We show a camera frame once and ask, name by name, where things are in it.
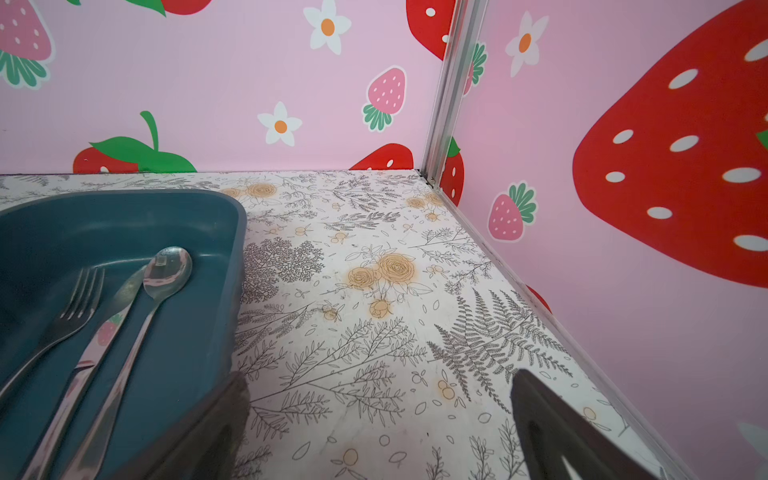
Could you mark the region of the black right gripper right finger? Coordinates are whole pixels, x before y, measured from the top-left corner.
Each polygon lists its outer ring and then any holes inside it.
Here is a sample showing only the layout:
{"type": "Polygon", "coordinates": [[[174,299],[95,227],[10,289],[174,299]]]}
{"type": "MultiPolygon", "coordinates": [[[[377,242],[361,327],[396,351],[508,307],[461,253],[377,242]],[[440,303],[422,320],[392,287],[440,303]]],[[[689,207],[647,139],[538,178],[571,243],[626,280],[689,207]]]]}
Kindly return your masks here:
{"type": "Polygon", "coordinates": [[[646,479],[654,476],[582,419],[528,370],[513,376],[513,418],[532,479],[646,479]]]}

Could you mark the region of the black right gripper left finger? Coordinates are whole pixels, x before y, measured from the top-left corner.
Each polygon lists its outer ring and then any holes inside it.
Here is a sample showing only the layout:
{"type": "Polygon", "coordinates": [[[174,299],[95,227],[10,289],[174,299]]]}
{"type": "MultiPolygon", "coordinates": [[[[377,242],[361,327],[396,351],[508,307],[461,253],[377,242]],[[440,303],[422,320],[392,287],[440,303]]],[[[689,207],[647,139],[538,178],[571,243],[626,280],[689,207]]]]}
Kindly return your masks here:
{"type": "Polygon", "coordinates": [[[249,414],[245,376],[230,373],[113,479],[229,479],[249,414]]]}

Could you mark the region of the silver table knife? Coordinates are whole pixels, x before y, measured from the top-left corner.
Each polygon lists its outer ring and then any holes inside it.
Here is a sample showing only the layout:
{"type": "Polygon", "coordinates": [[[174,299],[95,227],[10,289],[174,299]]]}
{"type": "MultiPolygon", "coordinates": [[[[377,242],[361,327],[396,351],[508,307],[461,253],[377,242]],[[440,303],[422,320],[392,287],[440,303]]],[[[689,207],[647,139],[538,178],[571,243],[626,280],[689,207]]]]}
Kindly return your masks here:
{"type": "Polygon", "coordinates": [[[107,305],[105,318],[94,333],[73,369],[72,379],[59,406],[31,456],[25,471],[19,479],[47,479],[55,460],[59,444],[65,434],[73,413],[79,406],[81,396],[89,387],[91,376],[109,350],[119,332],[142,286],[146,266],[133,273],[120,287],[107,305]]]}

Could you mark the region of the silver spoon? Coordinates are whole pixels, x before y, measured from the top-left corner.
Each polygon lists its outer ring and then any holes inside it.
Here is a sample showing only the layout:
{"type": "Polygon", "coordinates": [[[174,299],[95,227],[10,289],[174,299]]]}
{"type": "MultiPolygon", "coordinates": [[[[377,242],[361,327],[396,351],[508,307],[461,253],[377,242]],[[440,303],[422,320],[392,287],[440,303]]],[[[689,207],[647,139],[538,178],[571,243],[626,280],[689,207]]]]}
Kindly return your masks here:
{"type": "Polygon", "coordinates": [[[143,288],[153,299],[153,307],[145,318],[136,340],[101,410],[64,471],[64,480],[95,479],[103,465],[131,371],[139,355],[153,317],[162,303],[179,292],[189,280],[193,262],[189,252],[178,246],[159,251],[145,269],[143,288]]]}

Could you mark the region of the silver fork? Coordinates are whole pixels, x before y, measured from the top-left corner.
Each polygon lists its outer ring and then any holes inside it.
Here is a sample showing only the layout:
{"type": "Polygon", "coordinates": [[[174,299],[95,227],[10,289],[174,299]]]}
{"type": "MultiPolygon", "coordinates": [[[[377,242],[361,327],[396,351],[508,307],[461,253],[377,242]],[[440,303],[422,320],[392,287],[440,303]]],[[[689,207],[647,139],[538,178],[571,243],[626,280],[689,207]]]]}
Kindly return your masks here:
{"type": "Polygon", "coordinates": [[[21,378],[53,347],[79,332],[94,316],[102,296],[105,269],[83,268],[64,309],[54,316],[36,347],[1,387],[1,404],[7,402],[21,378]]]}

